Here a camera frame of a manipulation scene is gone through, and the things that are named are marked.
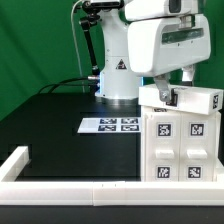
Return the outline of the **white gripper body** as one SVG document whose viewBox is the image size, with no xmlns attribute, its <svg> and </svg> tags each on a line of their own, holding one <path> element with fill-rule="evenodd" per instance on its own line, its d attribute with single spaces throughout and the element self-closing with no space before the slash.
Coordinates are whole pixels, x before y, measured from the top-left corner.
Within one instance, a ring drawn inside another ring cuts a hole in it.
<svg viewBox="0 0 224 224">
<path fill-rule="evenodd" d="M 192 28 L 181 29 L 177 17 L 133 22 L 128 28 L 131 69 L 140 76 L 154 77 L 210 57 L 207 18 L 195 16 Z"/>
</svg>

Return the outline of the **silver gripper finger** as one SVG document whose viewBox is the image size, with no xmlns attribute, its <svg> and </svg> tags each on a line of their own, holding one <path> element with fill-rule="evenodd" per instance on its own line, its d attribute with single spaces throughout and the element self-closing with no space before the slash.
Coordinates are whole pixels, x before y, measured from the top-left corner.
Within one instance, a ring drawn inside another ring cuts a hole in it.
<svg viewBox="0 0 224 224">
<path fill-rule="evenodd" d="M 154 78 L 154 82 L 159 90 L 159 98 L 162 102 L 169 102 L 171 100 L 169 79 L 170 75 L 168 73 L 158 75 Z"/>
<path fill-rule="evenodd" d="M 182 81 L 193 82 L 195 76 L 196 66 L 194 64 L 182 68 Z"/>
</svg>

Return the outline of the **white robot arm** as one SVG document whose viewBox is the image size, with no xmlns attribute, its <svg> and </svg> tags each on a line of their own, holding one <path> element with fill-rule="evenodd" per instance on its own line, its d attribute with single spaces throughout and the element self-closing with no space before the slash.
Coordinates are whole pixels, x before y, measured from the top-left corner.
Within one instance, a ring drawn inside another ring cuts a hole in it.
<svg viewBox="0 0 224 224">
<path fill-rule="evenodd" d="M 207 18 L 203 0 L 90 0 L 101 17 L 105 67 L 98 97 L 133 100 L 143 77 L 151 77 L 160 100 L 173 93 L 169 73 L 209 58 Z"/>
</svg>

